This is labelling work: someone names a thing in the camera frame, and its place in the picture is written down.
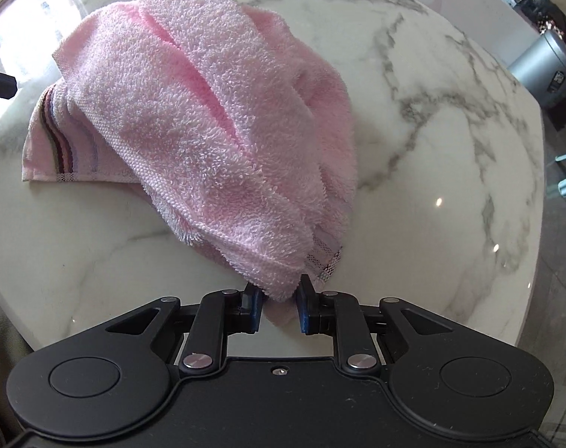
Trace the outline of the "grey metal trash bin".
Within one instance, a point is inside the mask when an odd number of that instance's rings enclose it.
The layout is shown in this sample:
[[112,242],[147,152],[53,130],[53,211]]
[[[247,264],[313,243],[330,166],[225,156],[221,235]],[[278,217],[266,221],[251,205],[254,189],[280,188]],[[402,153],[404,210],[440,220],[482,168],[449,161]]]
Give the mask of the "grey metal trash bin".
[[545,31],[509,71],[542,108],[552,108],[566,98],[566,43],[553,30]]

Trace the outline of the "pink terry towel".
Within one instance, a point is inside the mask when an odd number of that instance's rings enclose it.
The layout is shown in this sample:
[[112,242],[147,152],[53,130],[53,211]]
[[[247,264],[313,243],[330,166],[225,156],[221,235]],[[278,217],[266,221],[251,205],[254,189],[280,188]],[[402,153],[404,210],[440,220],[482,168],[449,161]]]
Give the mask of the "pink terry towel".
[[341,256],[357,191],[337,71],[277,13],[237,0],[131,0],[88,14],[53,54],[22,150],[28,182],[124,183],[176,238],[296,317]]

